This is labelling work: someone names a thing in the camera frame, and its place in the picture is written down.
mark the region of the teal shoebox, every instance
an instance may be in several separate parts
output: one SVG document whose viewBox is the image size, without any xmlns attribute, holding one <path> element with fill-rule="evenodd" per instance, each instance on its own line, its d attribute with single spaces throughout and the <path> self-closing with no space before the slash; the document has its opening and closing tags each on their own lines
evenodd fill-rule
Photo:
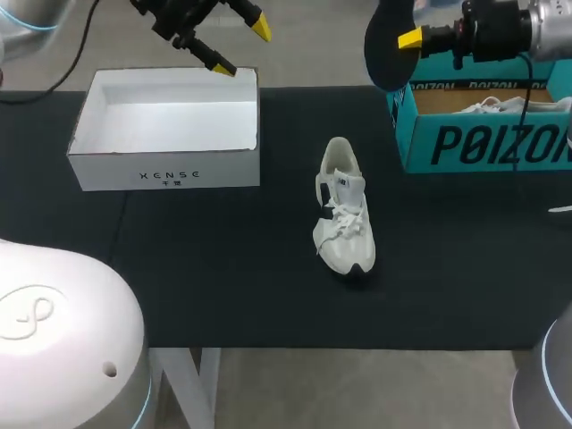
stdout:
<svg viewBox="0 0 572 429">
<path fill-rule="evenodd" d="M 505 82 L 517 82 L 522 74 L 520 69 L 526 72 L 524 62 L 519 60 L 513 76 L 503 75 Z M 473 64 L 470 68 L 481 79 L 493 76 L 495 70 L 499 73 L 503 67 L 506 71 L 509 64 Z M 550 71 L 547 81 L 545 84 L 537 81 L 532 101 L 552 102 L 572 96 L 572 61 L 537 64 L 534 76 L 542 76 L 546 71 Z M 446 79 L 451 78 L 448 82 L 455 83 L 454 71 L 450 73 Z M 459 80 L 477 81 L 466 74 L 459 76 Z M 567 139 L 569 112 L 528 113 L 520 141 L 517 141 L 520 114 L 455 114 L 487 97 L 504 101 L 525 95 L 526 90 L 519 85 L 412 89 L 408 84 L 400 91 L 388 93 L 405 171 L 497 172 L 513 171 L 514 165 L 519 171 L 572 170 L 572 152 Z"/>
</svg>

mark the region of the robotic arm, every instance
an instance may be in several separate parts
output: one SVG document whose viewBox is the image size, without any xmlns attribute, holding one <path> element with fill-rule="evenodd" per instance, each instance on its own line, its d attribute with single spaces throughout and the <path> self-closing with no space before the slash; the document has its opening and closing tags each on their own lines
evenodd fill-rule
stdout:
<svg viewBox="0 0 572 429">
<path fill-rule="evenodd" d="M 153 31 L 176 49 L 188 49 L 214 72 L 234 76 L 236 67 L 196 38 L 195 28 L 219 3 L 228 4 L 263 40 L 272 32 L 264 13 L 249 0 L 130 0 L 141 14 L 156 17 Z M 46 46 L 75 0 L 0 0 L 0 63 L 32 55 Z"/>
<path fill-rule="evenodd" d="M 527 52 L 533 61 L 572 58 L 572 0 L 466 0 L 453 26 L 424 26 L 403 35 L 400 49 L 418 48 L 421 56 L 452 51 L 455 69 L 463 57 L 499 61 Z"/>
</svg>

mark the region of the black table mat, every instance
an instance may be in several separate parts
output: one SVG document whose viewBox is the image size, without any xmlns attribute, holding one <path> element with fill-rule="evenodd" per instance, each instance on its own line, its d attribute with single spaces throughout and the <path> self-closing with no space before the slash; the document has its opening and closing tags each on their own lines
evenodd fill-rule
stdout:
<svg viewBox="0 0 572 429">
<path fill-rule="evenodd" d="M 84 96 L 0 106 L 0 238 L 108 262 L 124 193 L 82 192 L 65 156 Z"/>
<path fill-rule="evenodd" d="M 61 140 L 83 97 L 0 110 L 10 185 L 0 237 L 103 259 L 108 249 L 153 347 L 527 348 L 572 298 L 572 217 L 546 213 L 572 204 L 572 174 L 404 174 L 375 88 L 263 89 L 260 188 L 129 193 L 79 192 Z M 41 132 L 29 130 L 47 116 Z M 312 241 L 314 178 L 337 135 L 366 177 L 377 247 L 358 290 L 325 268 Z M 39 158 L 40 185 L 7 181 Z M 55 202 L 67 207 L 61 218 Z M 26 216 L 53 226 L 30 229 Z M 78 235 L 72 218 L 94 233 Z"/>
</svg>

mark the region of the white shoebox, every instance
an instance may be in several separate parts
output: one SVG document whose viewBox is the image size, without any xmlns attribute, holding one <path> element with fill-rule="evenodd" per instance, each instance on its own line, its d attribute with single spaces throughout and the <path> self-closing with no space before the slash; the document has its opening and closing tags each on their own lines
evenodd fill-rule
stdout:
<svg viewBox="0 0 572 429">
<path fill-rule="evenodd" d="M 253 69 L 98 71 L 67 156 L 83 190 L 259 186 L 258 102 Z"/>
</svg>

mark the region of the white table leg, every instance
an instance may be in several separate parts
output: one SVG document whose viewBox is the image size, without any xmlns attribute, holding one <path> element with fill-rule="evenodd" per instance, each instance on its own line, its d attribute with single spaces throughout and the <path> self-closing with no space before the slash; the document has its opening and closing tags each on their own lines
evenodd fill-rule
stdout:
<svg viewBox="0 0 572 429">
<path fill-rule="evenodd" d="M 211 406 L 213 416 L 216 410 L 216 391 L 218 389 L 218 371 L 221 367 L 220 349 L 203 349 L 200 359 L 199 376 L 203 382 L 203 389 Z"/>
<path fill-rule="evenodd" d="M 203 350 L 199 375 L 189 349 L 151 349 L 153 376 L 160 380 L 164 372 L 190 429 L 215 429 L 220 353 Z"/>
</svg>

